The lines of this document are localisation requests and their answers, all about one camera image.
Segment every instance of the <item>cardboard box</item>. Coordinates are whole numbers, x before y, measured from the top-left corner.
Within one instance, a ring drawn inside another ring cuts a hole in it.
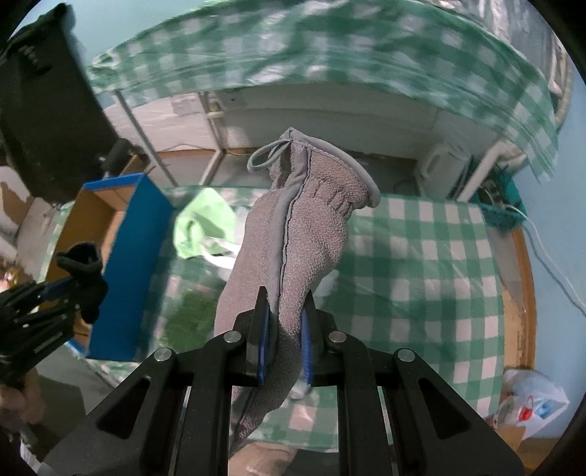
[[[108,294],[93,326],[76,320],[71,345],[80,354],[133,361],[143,309],[172,205],[145,174],[86,183],[77,195],[55,253],[79,242],[99,245]],[[67,276],[51,261],[46,281]]]

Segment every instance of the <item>blue wall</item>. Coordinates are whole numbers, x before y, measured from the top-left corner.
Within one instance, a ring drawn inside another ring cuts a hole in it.
[[[138,32],[203,3],[203,0],[40,0],[21,26],[34,22],[63,1],[73,7],[76,17],[73,35],[81,44],[79,53],[85,64]]]
[[[586,87],[577,72],[559,143],[556,174],[550,182],[539,185],[528,168],[515,182],[546,249],[586,301]],[[537,300],[536,369],[559,383],[571,401],[570,408],[538,435],[556,437],[586,392],[586,317],[547,274],[528,239],[527,247]]]

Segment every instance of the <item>plastic basket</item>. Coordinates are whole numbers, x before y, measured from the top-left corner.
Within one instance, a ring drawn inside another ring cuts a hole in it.
[[[526,215],[525,205],[519,196],[519,191],[515,186],[513,176],[506,170],[493,170],[489,177],[495,182],[506,202],[514,205],[515,208],[518,208]],[[470,201],[480,206],[484,221],[488,226],[493,228],[510,232],[525,221],[525,217],[514,210],[481,203],[478,191],[472,196]]]

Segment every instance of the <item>green and white checkered tablecloth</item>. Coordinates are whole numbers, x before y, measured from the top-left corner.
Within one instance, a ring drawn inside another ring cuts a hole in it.
[[[166,194],[179,212],[199,189],[170,189]],[[253,188],[217,190],[234,208],[250,208],[265,193]],[[376,209],[355,211],[348,225],[346,250],[327,289],[316,293],[318,307],[334,315],[339,329],[374,349],[394,352],[406,346],[418,352],[480,415],[493,413],[501,390],[504,316],[479,208],[387,195]],[[168,345],[185,351],[200,345],[210,328],[200,329],[205,335],[185,329],[204,319],[203,314],[208,319],[214,315],[224,286],[218,269],[203,258],[177,257],[172,229],[171,224],[151,279],[144,350]],[[114,382],[137,366],[98,361],[90,365]],[[335,389],[311,389],[301,400],[288,399],[268,414],[251,437],[335,450],[337,421]]]
[[[553,174],[557,133],[547,80],[476,23],[415,0],[216,0],[97,57],[96,93],[132,106],[265,84],[365,84],[469,117]]]

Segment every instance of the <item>power cord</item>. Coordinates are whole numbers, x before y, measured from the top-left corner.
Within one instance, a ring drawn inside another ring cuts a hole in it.
[[[533,223],[533,221],[531,220],[531,218],[529,218],[527,215],[525,215],[517,207],[514,207],[513,205],[507,205],[507,204],[505,204],[504,207],[506,209],[512,210],[514,212],[517,212],[518,214],[520,214],[521,216],[523,216],[529,222],[529,224],[533,227],[533,230],[535,231],[535,238],[537,238],[537,242],[539,243],[539,246],[541,247],[541,250],[543,251],[543,254],[547,258],[547,260],[549,261],[549,263],[551,264],[551,266],[553,266],[553,268],[559,273],[559,275],[563,278],[563,280],[569,286],[569,288],[572,291],[571,294],[567,290],[567,288],[564,286],[564,284],[560,281],[560,279],[555,275],[555,273],[553,273],[553,271],[551,270],[551,268],[548,267],[547,263],[545,263],[544,260],[536,252],[535,254],[536,254],[537,258],[541,261],[542,265],[545,267],[545,269],[547,270],[547,272],[549,273],[549,275],[554,279],[554,281],[556,281],[560,285],[561,289],[564,291],[564,293],[566,294],[566,296],[568,297],[568,299],[570,299],[570,301],[572,302],[572,304],[574,304],[582,312],[582,314],[584,314],[586,316],[586,303],[582,299],[580,299],[580,297],[578,296],[578,293],[576,292],[576,290],[575,290],[574,286],[572,285],[572,282],[570,281],[570,279],[564,273],[561,272],[561,270],[559,269],[559,267],[556,265],[556,262],[553,260],[553,258],[547,252],[546,248],[543,246],[543,242],[541,241],[541,237],[539,236],[539,232],[537,231],[537,227],[535,226],[535,223]]]

